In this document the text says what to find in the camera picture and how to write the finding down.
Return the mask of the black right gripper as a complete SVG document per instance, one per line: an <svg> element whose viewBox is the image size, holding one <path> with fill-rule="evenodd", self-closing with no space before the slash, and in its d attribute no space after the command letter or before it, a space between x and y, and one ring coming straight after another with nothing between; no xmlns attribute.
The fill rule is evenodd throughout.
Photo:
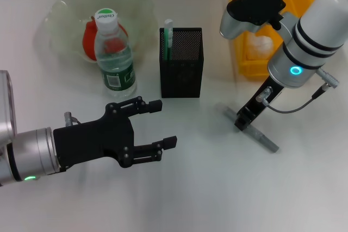
<svg viewBox="0 0 348 232"><path fill-rule="evenodd" d="M239 110L234 125L244 131L283 89L282 85L267 77L253 97Z"/></svg>

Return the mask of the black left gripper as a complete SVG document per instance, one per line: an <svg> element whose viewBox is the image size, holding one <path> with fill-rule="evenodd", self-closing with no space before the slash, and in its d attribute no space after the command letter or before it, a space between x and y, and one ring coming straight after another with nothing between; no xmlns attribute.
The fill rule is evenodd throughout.
<svg viewBox="0 0 348 232"><path fill-rule="evenodd" d="M84 162L109 157L122 168L161 161L163 151L173 149L172 136L147 145L134 146L134 130L129 117L162 110L161 100L146 103L141 96L121 103L109 103L104 115L94 121L53 130L60 171Z"/></svg>

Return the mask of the grey glitter pen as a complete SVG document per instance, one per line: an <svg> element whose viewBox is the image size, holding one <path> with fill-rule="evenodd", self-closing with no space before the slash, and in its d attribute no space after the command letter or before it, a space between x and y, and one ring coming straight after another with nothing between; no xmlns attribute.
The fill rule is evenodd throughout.
<svg viewBox="0 0 348 232"><path fill-rule="evenodd" d="M235 122L237 121L237 113L234 110L232 110L230 107L222 103L218 103L215 105L215 108L219 113L222 113L231 122L233 122L233 127L236 131L242 132L244 135L248 136L249 138L253 139L257 143L262 145L269 152L272 152L272 153L278 152L279 146L276 145L274 142L272 142L268 137L266 137L260 130L255 128L253 125L249 125L243 131L238 129L237 126L235 125Z"/></svg>

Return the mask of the white paper ball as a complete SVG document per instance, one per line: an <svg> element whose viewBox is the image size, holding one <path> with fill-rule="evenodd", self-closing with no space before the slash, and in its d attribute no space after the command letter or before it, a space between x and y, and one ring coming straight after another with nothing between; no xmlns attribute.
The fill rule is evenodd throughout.
<svg viewBox="0 0 348 232"><path fill-rule="evenodd" d="M274 43L268 36L248 33L246 41L247 60L266 60L272 54Z"/></svg>

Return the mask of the clear green-label water bottle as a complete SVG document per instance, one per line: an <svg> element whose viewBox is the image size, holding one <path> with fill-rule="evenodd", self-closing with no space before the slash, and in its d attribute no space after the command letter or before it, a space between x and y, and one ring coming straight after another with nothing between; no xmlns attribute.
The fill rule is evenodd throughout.
<svg viewBox="0 0 348 232"><path fill-rule="evenodd" d="M104 86L117 98L136 89L133 53L128 35L119 24L117 12L102 8L95 13L97 33L94 52Z"/></svg>

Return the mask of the green utility knife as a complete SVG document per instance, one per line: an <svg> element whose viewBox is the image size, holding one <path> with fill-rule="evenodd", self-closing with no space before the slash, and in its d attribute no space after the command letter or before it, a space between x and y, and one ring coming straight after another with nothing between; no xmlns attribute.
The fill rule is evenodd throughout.
<svg viewBox="0 0 348 232"><path fill-rule="evenodd" d="M164 22L164 54L163 60L170 60L173 45L173 20L166 19Z"/></svg>

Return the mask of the red tomato toy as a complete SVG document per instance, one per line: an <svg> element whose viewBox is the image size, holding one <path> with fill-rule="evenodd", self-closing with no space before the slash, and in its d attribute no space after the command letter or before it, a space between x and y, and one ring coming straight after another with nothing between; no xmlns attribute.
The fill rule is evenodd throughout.
<svg viewBox="0 0 348 232"><path fill-rule="evenodd" d="M92 21L86 24L85 32L83 35L82 45L85 54L92 61L96 61L95 56L95 38L96 34L100 29L102 33L121 33L121 36L117 36L116 39L109 39L104 41L104 52L105 54L114 54L118 53L126 48L126 42L121 39L122 36L128 40L128 34L125 31L124 27L120 25L117 21L117 18L97 20L94 17L91 17Z"/></svg>

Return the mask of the black mesh pen holder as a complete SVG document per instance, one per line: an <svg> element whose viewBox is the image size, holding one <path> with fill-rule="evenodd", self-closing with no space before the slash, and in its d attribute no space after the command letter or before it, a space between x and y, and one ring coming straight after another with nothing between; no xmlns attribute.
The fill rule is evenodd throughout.
<svg viewBox="0 0 348 232"><path fill-rule="evenodd" d="M174 28L171 59L164 59L164 29L159 29L162 98L199 98L204 63L201 28Z"/></svg>

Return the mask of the pale green glass fruit plate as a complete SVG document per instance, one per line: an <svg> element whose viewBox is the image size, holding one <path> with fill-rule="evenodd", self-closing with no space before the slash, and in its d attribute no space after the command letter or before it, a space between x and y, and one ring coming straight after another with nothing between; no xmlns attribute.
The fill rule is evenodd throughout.
<svg viewBox="0 0 348 232"><path fill-rule="evenodd" d="M152 0L57 0L45 18L52 49L91 62L82 46L83 35L86 24L102 8L117 12L134 55L150 45L158 30Z"/></svg>

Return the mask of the silver left wrist connector knob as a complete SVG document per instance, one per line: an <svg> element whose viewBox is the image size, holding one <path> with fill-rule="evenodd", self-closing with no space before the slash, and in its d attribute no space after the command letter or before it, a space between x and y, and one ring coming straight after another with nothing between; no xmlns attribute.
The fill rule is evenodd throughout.
<svg viewBox="0 0 348 232"><path fill-rule="evenodd" d="M73 117L71 112L69 111L64 113L64 118L66 127L72 126L74 123L80 124L80 121L77 118Z"/></svg>

